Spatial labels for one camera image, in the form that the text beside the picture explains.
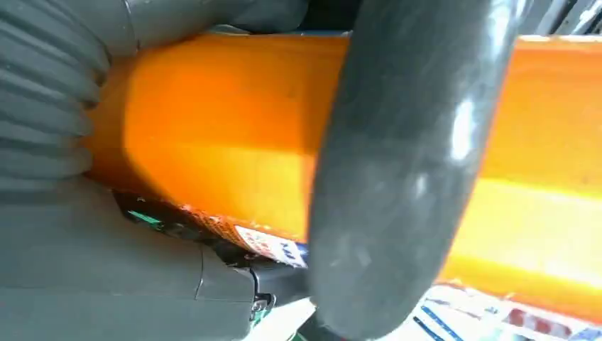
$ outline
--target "orange plastic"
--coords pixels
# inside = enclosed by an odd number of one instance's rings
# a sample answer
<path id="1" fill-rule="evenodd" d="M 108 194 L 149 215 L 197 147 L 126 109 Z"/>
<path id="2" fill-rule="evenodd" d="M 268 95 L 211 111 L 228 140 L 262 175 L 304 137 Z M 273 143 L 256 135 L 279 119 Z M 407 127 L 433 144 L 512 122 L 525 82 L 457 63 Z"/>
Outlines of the orange plastic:
<path id="1" fill-rule="evenodd" d="M 536 40 L 518 42 L 440 280 L 602 323 L 602 44 Z M 91 175 L 304 242 L 346 44 L 203 36 L 118 63 Z"/>

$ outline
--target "printed label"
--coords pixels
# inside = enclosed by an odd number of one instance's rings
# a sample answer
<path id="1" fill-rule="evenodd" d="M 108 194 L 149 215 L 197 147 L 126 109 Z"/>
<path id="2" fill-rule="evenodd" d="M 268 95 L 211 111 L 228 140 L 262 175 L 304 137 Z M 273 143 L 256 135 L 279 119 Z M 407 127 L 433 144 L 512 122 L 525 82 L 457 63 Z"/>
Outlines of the printed label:
<path id="1" fill-rule="evenodd" d="M 591 324 L 469 288 L 436 285 L 379 341 L 602 341 Z"/>
<path id="2" fill-rule="evenodd" d="M 297 243 L 238 225 L 235 228 L 245 243 L 258 254 L 297 268 L 307 268 L 303 260 L 305 250 L 299 248 Z"/>

